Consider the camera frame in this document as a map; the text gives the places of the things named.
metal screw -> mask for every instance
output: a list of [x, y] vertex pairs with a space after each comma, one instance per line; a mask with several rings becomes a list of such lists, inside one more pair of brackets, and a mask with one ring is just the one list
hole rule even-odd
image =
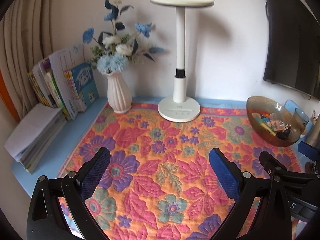
[[41, 176], [39, 177], [39, 179], [38, 179], [39, 182], [44, 181], [44, 180], [45, 180], [45, 176], [44, 176], [44, 175], [41, 175]]
[[76, 175], [76, 172], [75, 171], [69, 171], [67, 175], [68, 175], [69, 178], [73, 178]]
[[279, 182], [281, 179], [279, 176], [274, 176], [273, 179], [276, 181], [276, 182]]
[[251, 173], [246, 171], [246, 172], [243, 173], [243, 176], [245, 178], [249, 179], [249, 178], [251, 178]]

black tv screen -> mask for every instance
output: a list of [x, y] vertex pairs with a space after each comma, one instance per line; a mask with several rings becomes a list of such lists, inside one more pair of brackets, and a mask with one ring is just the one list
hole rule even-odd
[[316, 15], [300, 0], [267, 1], [270, 38], [264, 80], [320, 99], [320, 25]]

white desk lamp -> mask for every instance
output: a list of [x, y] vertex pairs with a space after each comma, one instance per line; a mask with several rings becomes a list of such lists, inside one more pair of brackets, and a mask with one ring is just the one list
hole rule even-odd
[[158, 105], [159, 114], [172, 122], [189, 122], [200, 113], [200, 105], [186, 97], [185, 46], [186, 15], [185, 8], [203, 8], [214, 4], [214, 0], [150, 0], [151, 3], [176, 7], [177, 15], [177, 70], [174, 77], [173, 96], [163, 99]]

floral tablecloth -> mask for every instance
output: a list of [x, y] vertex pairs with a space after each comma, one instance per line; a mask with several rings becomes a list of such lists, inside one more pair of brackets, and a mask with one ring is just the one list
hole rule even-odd
[[[262, 151], [300, 172], [292, 150], [260, 138], [245, 109], [202, 108], [195, 120], [180, 124], [164, 120], [153, 104], [134, 104], [126, 114], [106, 106], [59, 176], [77, 171], [100, 147], [110, 150], [111, 162], [85, 203], [110, 239], [209, 239], [234, 203], [209, 165], [212, 148], [256, 177], [269, 177], [259, 163]], [[258, 203], [241, 234], [249, 229]]]

glass bowl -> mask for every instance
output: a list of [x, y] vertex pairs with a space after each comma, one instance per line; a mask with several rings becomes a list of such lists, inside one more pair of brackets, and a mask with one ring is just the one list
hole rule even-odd
[[[257, 114], [275, 114], [277, 120], [290, 125], [290, 133], [287, 139], [280, 139], [265, 129], [256, 119]], [[268, 143], [277, 147], [287, 147], [300, 139], [303, 132], [297, 119], [280, 103], [266, 97], [254, 96], [247, 100], [247, 114], [253, 129]]]

